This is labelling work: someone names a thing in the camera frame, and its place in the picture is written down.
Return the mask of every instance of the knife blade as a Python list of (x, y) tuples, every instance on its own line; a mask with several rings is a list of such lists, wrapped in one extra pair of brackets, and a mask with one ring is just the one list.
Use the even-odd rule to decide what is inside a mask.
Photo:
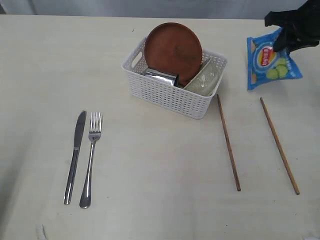
[(66, 182), (66, 188), (64, 192), (64, 204), (68, 205), (71, 202), (72, 191), (74, 188), (78, 156), (80, 152), (80, 146), (82, 141), (82, 136), (84, 134), (84, 128), (86, 124), (87, 112), (82, 111), (76, 122), (75, 131), (74, 131), (74, 142), (73, 142), (73, 154), (70, 164), (70, 170), (68, 175), (68, 180)]

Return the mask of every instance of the basket handle hole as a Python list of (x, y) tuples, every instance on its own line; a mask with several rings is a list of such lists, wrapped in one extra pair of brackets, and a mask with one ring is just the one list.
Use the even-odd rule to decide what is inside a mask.
[(142, 52), (139, 52), (138, 55), (131, 62), (131, 67), (134, 68), (141, 58), (142, 58)]

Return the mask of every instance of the gray wall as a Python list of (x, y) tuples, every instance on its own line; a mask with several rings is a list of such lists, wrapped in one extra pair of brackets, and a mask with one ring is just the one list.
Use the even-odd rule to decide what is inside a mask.
[(306, 0), (0, 0), (8, 14), (263, 19)]

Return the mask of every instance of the brown plate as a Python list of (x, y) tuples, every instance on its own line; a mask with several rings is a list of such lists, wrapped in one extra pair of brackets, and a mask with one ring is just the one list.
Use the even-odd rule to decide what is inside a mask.
[(189, 28), (167, 22), (150, 32), (145, 41), (144, 56), (149, 68), (179, 75), (179, 84), (184, 87), (200, 69), (202, 48)]

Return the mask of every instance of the fork tines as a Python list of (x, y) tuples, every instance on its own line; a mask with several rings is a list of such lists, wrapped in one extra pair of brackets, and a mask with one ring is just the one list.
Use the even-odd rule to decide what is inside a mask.
[(103, 116), (100, 112), (91, 112), (90, 133), (101, 133)]

